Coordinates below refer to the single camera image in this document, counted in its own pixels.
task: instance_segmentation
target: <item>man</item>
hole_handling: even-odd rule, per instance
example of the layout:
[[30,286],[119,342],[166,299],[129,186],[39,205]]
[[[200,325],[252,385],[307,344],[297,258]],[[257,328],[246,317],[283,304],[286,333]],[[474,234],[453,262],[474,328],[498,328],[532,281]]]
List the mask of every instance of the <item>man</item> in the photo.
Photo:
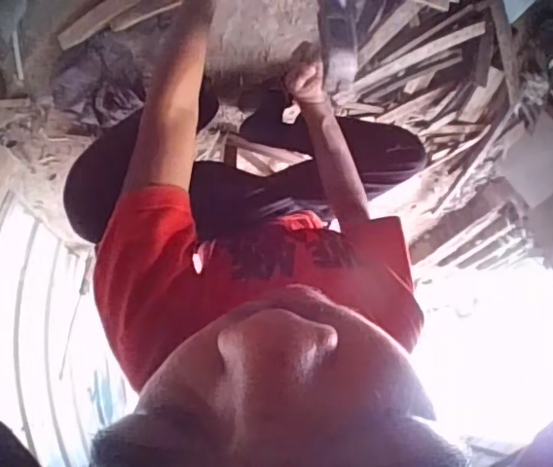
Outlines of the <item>man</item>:
[[[93,463],[464,465],[423,422],[433,411],[407,357],[423,315],[399,221],[366,207],[424,165],[421,143],[336,120],[307,64],[286,78],[304,120],[283,126],[268,99],[241,133],[314,161],[267,178],[193,168],[195,131],[215,113],[202,85],[213,5],[182,8],[137,139],[124,141],[136,117],[113,129],[65,192],[76,231],[98,243],[97,306],[140,393]],[[342,233],[324,229],[326,207]]]

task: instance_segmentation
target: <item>fist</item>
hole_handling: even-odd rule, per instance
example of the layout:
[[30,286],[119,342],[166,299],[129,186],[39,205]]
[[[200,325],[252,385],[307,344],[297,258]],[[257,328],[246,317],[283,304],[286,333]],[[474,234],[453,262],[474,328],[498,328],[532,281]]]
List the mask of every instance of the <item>fist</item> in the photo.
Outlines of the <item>fist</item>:
[[299,63],[285,76],[285,86],[300,105],[320,104],[327,100],[323,76],[321,62]]

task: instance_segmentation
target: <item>red t-shirt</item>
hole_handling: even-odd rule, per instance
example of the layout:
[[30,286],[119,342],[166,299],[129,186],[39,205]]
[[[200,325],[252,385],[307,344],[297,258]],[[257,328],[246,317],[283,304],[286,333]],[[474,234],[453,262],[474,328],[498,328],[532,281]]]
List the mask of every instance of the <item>red t-shirt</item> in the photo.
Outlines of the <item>red t-shirt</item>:
[[207,246],[197,273],[195,224],[188,193],[180,188],[145,188],[117,204],[98,246],[94,293],[106,336],[134,389],[210,322],[288,284],[321,290],[407,351],[424,324],[398,218],[370,221],[345,236],[303,212]]

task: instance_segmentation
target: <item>black pants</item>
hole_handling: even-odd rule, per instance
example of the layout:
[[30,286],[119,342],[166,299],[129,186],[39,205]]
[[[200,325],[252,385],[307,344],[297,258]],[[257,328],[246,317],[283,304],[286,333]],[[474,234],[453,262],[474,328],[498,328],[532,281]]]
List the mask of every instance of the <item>black pants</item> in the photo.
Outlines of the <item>black pants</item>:
[[[218,110],[205,87],[200,96],[197,130]],[[259,109],[242,124],[240,135],[251,142],[314,156],[302,117],[281,122],[285,100],[268,93]],[[75,162],[64,189],[71,226],[83,239],[98,243],[117,202],[133,152],[142,111],[110,128]],[[338,118],[369,199],[408,180],[425,167],[419,138],[397,126]],[[304,209],[325,221],[330,208],[315,161],[301,162],[269,177],[258,177],[221,162],[196,162],[190,184],[192,212],[201,240],[231,234],[263,220]]]

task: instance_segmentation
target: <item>nose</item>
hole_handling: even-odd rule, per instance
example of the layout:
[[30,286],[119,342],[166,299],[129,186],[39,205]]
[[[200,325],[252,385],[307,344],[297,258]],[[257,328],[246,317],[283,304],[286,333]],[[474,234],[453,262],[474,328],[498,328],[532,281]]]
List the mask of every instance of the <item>nose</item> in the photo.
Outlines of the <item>nose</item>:
[[258,311],[223,330],[218,349],[228,371],[243,379],[256,382],[270,375],[280,384],[292,378],[298,384],[313,376],[337,342],[332,326],[276,308]]

